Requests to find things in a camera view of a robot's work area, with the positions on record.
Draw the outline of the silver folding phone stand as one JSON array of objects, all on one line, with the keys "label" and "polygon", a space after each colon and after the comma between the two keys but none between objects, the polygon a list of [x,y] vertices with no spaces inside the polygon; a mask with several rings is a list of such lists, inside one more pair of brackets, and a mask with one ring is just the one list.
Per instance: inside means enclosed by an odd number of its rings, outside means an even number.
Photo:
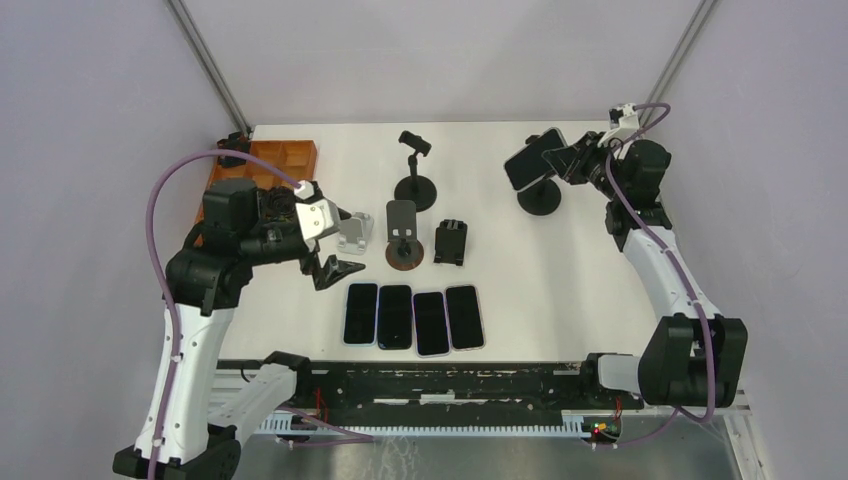
[{"label": "silver folding phone stand", "polygon": [[340,253],[362,256],[370,243],[374,219],[364,212],[355,212],[341,220],[337,237]]}]

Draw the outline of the phone with white case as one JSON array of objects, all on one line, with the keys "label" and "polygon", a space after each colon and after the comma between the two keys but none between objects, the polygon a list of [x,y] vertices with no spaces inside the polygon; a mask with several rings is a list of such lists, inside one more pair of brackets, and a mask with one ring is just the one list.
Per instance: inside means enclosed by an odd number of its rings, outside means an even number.
[{"label": "phone with white case", "polygon": [[419,292],[412,297],[416,353],[423,358],[451,351],[445,298],[442,292]]},{"label": "phone with white case", "polygon": [[551,127],[512,155],[503,165],[512,189],[521,192],[553,176],[554,168],[543,154],[565,146],[566,140],[561,130]]}]

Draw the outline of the phone stand brown round base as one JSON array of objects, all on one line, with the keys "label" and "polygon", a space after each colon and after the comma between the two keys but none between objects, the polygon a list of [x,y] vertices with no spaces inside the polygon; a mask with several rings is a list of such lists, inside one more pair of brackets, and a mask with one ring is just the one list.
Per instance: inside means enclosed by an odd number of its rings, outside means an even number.
[{"label": "phone stand brown round base", "polygon": [[424,248],[417,235],[416,205],[410,200],[386,204],[387,263],[399,271],[410,271],[423,261]]}]

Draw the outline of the phone with light blue case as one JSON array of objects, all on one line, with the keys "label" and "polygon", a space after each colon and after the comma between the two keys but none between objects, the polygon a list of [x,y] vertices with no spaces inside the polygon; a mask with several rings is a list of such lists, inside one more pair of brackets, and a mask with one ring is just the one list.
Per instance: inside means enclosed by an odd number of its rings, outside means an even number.
[{"label": "phone with light blue case", "polygon": [[376,339],[377,300],[375,283],[352,283],[347,290],[342,341],[346,345],[370,345]]}]

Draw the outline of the black phone dark case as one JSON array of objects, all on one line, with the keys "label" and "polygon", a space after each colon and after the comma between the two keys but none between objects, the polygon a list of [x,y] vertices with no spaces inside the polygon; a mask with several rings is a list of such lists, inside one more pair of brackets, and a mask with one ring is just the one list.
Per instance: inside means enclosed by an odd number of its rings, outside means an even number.
[{"label": "black phone dark case", "polygon": [[382,350],[406,350],[413,341],[412,289],[384,285],[378,291],[377,344]]}]

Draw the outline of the black folding phone stand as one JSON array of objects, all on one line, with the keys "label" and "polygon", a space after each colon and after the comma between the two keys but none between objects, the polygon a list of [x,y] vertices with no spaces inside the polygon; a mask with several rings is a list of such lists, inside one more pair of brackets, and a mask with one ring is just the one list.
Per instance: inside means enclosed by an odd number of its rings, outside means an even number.
[{"label": "black folding phone stand", "polygon": [[445,219],[435,232],[434,262],[462,267],[465,261],[468,225],[464,221]]}]

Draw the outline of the phone with white case centre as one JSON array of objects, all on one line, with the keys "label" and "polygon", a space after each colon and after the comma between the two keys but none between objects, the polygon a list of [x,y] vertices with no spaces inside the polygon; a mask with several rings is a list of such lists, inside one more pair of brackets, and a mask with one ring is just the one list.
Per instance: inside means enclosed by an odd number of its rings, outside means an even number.
[{"label": "phone with white case centre", "polygon": [[419,292],[412,297],[416,353],[423,358],[451,351],[445,298],[442,292]]}]

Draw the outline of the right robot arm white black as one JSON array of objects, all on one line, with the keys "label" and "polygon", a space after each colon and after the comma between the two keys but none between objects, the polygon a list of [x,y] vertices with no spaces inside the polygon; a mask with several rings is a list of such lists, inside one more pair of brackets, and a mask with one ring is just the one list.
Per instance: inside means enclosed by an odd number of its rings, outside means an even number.
[{"label": "right robot arm white black", "polygon": [[577,382],[580,400],[602,408],[618,391],[650,405],[727,408],[737,394],[748,331],[723,315],[692,278],[658,197],[671,154],[646,139],[605,141],[599,132],[543,152],[570,185],[590,184],[608,199],[605,225],[638,274],[658,318],[643,353],[592,354],[596,370]]}]

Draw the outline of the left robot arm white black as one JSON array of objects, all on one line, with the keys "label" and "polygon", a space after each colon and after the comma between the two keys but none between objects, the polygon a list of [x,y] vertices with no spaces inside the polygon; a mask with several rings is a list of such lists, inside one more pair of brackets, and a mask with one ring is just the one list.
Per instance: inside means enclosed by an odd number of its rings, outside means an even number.
[{"label": "left robot arm white black", "polygon": [[135,442],[118,451],[116,474],[134,479],[229,479],[242,447],[279,405],[314,394],[306,357],[276,352],[258,375],[217,409],[209,406],[224,337],[257,266],[288,261],[324,290],[361,270],[321,258],[319,242],[339,229],[343,211],[313,181],[293,190],[294,216],[267,218],[260,188],[247,178],[212,184],[203,214],[158,274],[166,283],[165,338],[148,417]]}]

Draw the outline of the black round object in tray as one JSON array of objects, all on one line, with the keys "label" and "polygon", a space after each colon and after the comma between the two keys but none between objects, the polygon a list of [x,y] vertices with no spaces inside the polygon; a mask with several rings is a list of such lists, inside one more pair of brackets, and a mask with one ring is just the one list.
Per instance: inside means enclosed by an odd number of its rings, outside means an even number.
[{"label": "black round object in tray", "polygon": [[266,218],[275,221],[293,221],[296,216],[294,192],[284,186],[272,187],[263,194],[263,211]]}]

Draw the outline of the wooden compartment tray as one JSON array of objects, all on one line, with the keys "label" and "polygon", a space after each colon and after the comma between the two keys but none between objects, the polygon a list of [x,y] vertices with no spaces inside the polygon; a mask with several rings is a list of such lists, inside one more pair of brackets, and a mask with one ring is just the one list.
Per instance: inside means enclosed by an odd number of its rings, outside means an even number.
[{"label": "wooden compartment tray", "polygon": [[[318,157],[318,149],[312,140],[259,140],[251,141],[249,154],[266,161],[295,180],[313,180]],[[228,178],[252,179],[260,193],[260,207],[263,211],[263,194],[272,187],[284,186],[293,191],[293,187],[264,168],[247,162],[244,166],[224,169],[216,164],[210,174],[207,186]]]}]

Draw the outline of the small black orange clamp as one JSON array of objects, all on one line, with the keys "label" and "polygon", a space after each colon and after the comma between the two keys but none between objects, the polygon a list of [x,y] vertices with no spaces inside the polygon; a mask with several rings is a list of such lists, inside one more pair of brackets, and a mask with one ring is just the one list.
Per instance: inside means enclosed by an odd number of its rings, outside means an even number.
[{"label": "small black orange clamp", "polygon": [[[248,135],[244,134],[243,132],[236,131],[229,134],[226,138],[218,140],[216,146],[220,150],[233,150],[242,153],[249,153],[251,148],[251,141]],[[231,169],[239,166],[244,166],[247,161],[239,157],[233,157],[228,155],[220,156],[217,160],[217,163],[224,169]]]}]

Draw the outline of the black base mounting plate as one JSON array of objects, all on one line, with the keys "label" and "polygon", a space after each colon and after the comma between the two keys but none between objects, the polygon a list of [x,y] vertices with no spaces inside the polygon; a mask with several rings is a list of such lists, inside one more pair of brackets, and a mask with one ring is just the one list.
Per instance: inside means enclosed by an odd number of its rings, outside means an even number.
[{"label": "black base mounting plate", "polygon": [[344,427],[541,427],[645,406],[586,362],[314,361],[287,403]]}]

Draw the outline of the aluminium frame rail right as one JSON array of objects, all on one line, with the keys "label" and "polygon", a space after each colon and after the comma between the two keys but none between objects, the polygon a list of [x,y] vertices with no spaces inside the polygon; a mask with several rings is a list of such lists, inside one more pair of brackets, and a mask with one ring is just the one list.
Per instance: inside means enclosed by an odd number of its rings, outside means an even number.
[{"label": "aluminium frame rail right", "polygon": [[702,31],[720,4],[720,0],[700,0],[698,2],[683,33],[679,37],[671,55],[652,87],[646,100],[647,103],[658,103],[665,99]]}]

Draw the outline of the aluminium frame rail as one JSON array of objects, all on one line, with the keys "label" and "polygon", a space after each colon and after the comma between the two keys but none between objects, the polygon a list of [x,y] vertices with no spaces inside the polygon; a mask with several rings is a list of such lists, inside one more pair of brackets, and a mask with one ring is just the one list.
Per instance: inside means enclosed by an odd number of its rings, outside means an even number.
[{"label": "aluminium frame rail", "polygon": [[243,134],[250,135],[252,125],[232,93],[211,49],[193,19],[188,5],[183,0],[165,0],[164,3],[170,10],[176,25],[182,32],[187,45],[203,70],[231,123]]},{"label": "aluminium frame rail", "polygon": [[652,87],[646,100],[647,103],[658,103],[665,99],[702,31],[720,4],[720,0],[700,0],[698,2],[683,33],[679,37],[671,55]]}]

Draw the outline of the aluminium frame rail left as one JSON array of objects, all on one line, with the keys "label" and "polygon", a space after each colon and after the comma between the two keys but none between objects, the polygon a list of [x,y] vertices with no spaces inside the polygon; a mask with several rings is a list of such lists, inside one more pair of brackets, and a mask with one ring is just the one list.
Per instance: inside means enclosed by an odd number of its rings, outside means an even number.
[{"label": "aluminium frame rail left", "polygon": [[243,134],[250,135],[252,125],[232,93],[211,49],[193,19],[188,5],[183,0],[165,0],[164,3],[170,10],[176,25],[182,32],[187,45],[203,70],[231,123]]}]

